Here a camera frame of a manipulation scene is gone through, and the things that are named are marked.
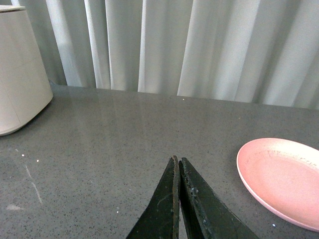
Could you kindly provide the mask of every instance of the pink plate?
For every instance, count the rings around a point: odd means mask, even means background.
[[[248,191],[268,210],[319,232],[319,151],[279,138],[246,143],[237,168]]]

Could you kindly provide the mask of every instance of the gray countertop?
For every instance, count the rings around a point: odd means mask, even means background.
[[[38,116],[0,137],[0,238],[125,238],[172,155],[187,157],[260,238],[319,238],[259,204],[236,167],[240,147],[257,138],[319,149],[319,111],[52,89],[52,102]]]

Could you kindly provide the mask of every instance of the white curtain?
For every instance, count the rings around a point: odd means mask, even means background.
[[[0,0],[51,81],[319,109],[319,0]]]

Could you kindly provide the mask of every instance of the speckled countertop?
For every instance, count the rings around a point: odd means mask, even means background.
[[[238,150],[256,138],[319,149],[319,111],[52,89],[52,102],[35,119],[0,137],[1,239],[125,238],[173,154],[187,157],[260,238],[319,238],[261,206],[236,168]]]

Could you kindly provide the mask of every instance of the plate rim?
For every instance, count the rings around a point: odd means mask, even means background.
[[[296,141],[292,141],[292,140],[289,140],[289,139],[283,139],[283,138],[270,138],[270,137],[267,137],[267,138],[257,138],[257,139],[254,139],[254,140],[251,140],[247,143],[245,143],[238,151],[237,153],[237,157],[236,157],[236,164],[237,164],[237,171],[239,173],[239,176],[240,176],[240,179],[242,180],[243,184],[245,185],[246,189],[248,190],[248,192],[262,205],[264,206],[265,208],[267,208],[271,213],[277,215],[278,217],[296,225],[296,226],[299,226],[301,228],[304,228],[304,229],[308,229],[310,231],[314,231],[314,232],[319,232],[319,226],[318,227],[312,227],[312,226],[309,226],[307,224],[304,224],[302,222],[299,222],[291,217],[288,217],[287,215],[283,214],[282,212],[278,211],[277,209],[273,208],[272,206],[270,206],[267,202],[265,202],[260,196],[257,195],[257,193],[249,186],[249,184],[246,182],[245,178],[243,177],[241,171],[240,171],[240,168],[239,168],[239,164],[238,164],[238,161],[239,161],[239,154],[240,152],[242,151],[242,149],[244,147],[246,147],[246,145],[254,142],[254,141],[259,141],[259,140],[265,140],[265,139],[271,139],[271,140],[280,140],[280,141],[288,141],[288,142],[292,142],[292,143],[297,143],[297,144],[301,144],[305,147],[308,147],[308,148],[311,148],[311,149],[314,149],[316,151],[319,152],[319,150],[313,148],[313,147],[310,147],[308,145],[305,145],[303,143],[299,143],[299,142],[296,142]]]

